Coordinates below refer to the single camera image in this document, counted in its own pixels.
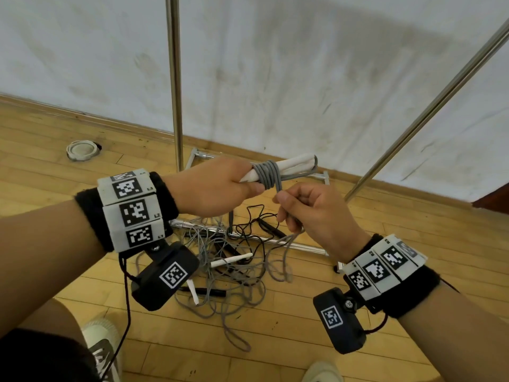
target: wooden baseboard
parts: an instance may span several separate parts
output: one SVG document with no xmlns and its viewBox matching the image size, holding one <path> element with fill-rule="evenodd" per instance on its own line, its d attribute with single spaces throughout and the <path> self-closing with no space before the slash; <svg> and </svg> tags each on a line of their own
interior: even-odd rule
<svg viewBox="0 0 509 382">
<path fill-rule="evenodd" d="M 37 111 L 42 111 L 46 114 L 64 116 L 66 118 L 72 118 L 79 121 L 85 121 L 87 123 L 94 124 L 100 127 L 106 127 L 110 129 L 115 129 L 123 132 L 143 135 L 144 137 L 159 140 L 159 141 L 174 141 L 174 136 L 170 132 L 161 131 L 152 129 L 149 127 L 137 125 L 135 123 L 130 123 L 127 121 L 117 121 L 110 118 L 104 118 L 102 116 L 87 114 L 85 112 L 79 112 L 71 109 L 66 109 L 62 107 L 52 106 L 45 103 L 35 102 L 29 99 L 23 99 L 15 96 L 0 94 L 0 102 L 12 104 L 15 106 L 25 107 L 28 109 L 33 109 Z M 225 153 L 230 155 L 237 155 L 239 157 L 247 158 L 253 161 L 266 161 L 268 159 L 280 160 L 281 158 L 275 157 L 268 154 L 258 153 L 255 151 L 250 151 L 246 149 L 241 149 L 239 147 L 223 145 L 213 141 L 201 140 L 199 138 L 195 138 L 192 136 L 184 135 L 184 143 L 189 146 L 197 147 L 202 150 L 210 150 L 215 153 Z M 339 179 L 346 182 L 356 183 L 360 176 L 343 173 L 336 170 L 327 169 L 329 176 L 334 179 Z M 453 199 L 450 197 L 439 196 L 438 194 L 432 194 L 428 192 L 422 192 L 421 190 L 411 189 L 404 186 L 399 186 L 383 181 L 371 180 L 367 186 L 372 187 L 374 189 L 383 190 L 385 192 L 391 192 L 395 194 L 400 194 L 403 196 L 413 197 L 416 199 L 423 199 L 425 201 L 440 203 L 444 205 L 450 205 L 457 208 L 471 209 L 472 204 L 468 202 L 461 201 L 459 199 Z"/>
</svg>

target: person's right hand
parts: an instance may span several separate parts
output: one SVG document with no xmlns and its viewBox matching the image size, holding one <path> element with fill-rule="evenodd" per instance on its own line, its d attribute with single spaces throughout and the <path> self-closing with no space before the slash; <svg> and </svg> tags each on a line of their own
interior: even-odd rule
<svg viewBox="0 0 509 382">
<path fill-rule="evenodd" d="M 277 220 L 291 232 L 300 231 L 297 218 L 313 240 L 335 260 L 350 262 L 371 236 L 355 222 L 341 194 L 332 186 L 299 182 L 272 199 L 279 204 Z"/>
</svg>

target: person's left hand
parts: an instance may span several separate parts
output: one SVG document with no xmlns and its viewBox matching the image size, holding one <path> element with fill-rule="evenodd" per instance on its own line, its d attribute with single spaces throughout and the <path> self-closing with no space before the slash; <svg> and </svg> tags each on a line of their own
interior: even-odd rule
<svg viewBox="0 0 509 382">
<path fill-rule="evenodd" d="M 245 159 L 220 156 L 162 179 L 179 213 L 214 217 L 264 192 L 265 187 L 259 182 L 239 183 L 251 169 Z"/>
</svg>

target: metal pole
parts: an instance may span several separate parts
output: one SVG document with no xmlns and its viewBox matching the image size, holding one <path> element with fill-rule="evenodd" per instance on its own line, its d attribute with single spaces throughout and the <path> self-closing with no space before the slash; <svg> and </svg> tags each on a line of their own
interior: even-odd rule
<svg viewBox="0 0 509 382">
<path fill-rule="evenodd" d="M 166 26 L 168 28 L 169 74 L 172 80 L 173 134 L 177 172 L 184 169 L 182 141 L 182 92 L 180 73 L 179 0 L 166 0 Z"/>
<path fill-rule="evenodd" d="M 401 148 L 419 132 L 429 120 L 467 83 L 472 76 L 505 44 L 509 38 L 509 19 L 500 29 L 488 40 L 486 44 L 474 55 L 466 66 L 455 76 L 455 78 L 442 90 L 433 102 L 423 111 L 421 115 L 406 129 L 406 131 L 392 144 L 392 146 L 378 159 L 368 172 L 354 185 L 345 196 L 349 201 L 366 185 Z"/>
</svg>

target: sneaker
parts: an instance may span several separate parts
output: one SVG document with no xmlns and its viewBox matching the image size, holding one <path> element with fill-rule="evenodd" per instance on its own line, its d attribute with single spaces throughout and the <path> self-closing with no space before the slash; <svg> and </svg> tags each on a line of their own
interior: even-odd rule
<svg viewBox="0 0 509 382">
<path fill-rule="evenodd" d="M 99 377 L 102 377 L 119 346 L 120 336 L 117 328 L 108 319 L 101 318 L 87 323 L 81 332 L 96 360 L 97 373 Z M 103 380 L 120 382 L 121 373 L 122 362 L 121 353 L 119 353 Z"/>
<path fill-rule="evenodd" d="M 343 377 L 334 364 L 315 362 L 302 377 L 302 382 L 344 382 Z"/>
</svg>

